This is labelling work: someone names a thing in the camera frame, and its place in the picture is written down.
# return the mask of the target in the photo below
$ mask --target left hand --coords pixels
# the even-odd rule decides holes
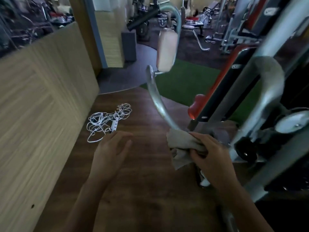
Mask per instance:
[[[116,176],[132,145],[132,140],[128,140],[122,148],[121,140],[132,136],[133,133],[114,131],[103,137],[94,153],[89,181],[109,182]]]

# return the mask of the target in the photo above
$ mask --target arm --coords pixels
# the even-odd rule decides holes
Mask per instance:
[[[116,131],[104,136],[95,150],[89,177],[79,192],[63,231],[93,230],[101,197],[110,181],[117,175],[132,145],[132,141],[128,140],[121,147],[121,141],[124,137],[132,136],[132,133]]]
[[[200,157],[196,150],[190,150],[191,158],[216,188],[233,214],[238,229],[242,232],[273,232],[250,195],[238,182],[228,149],[210,135],[190,134],[201,140],[208,150],[206,158]]]

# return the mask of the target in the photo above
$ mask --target green turf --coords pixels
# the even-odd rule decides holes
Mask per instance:
[[[155,80],[160,94],[180,104],[190,106],[197,94],[206,94],[215,82],[220,70],[176,59],[168,73],[157,75]],[[230,117],[242,123],[253,109],[261,84],[258,83]]]

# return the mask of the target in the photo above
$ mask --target white cable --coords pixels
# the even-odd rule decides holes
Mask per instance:
[[[117,106],[117,109],[113,113],[97,112],[92,114],[88,120],[87,130],[90,131],[90,135],[87,138],[87,142],[98,142],[102,140],[89,141],[90,137],[95,135],[95,132],[106,132],[111,131],[111,127],[107,124],[109,121],[125,120],[129,117],[132,112],[131,105],[129,103],[121,104]]]

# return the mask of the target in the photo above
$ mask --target hand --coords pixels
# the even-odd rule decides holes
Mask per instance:
[[[196,150],[190,150],[191,158],[207,180],[218,190],[225,190],[231,184],[238,184],[228,149],[210,135],[195,132],[190,134],[199,139],[208,150],[206,158],[200,157]]]
[[[104,183],[116,176],[132,145],[132,140],[128,140],[121,146],[122,140],[132,136],[132,133],[114,131],[103,137],[95,150],[88,181]]]

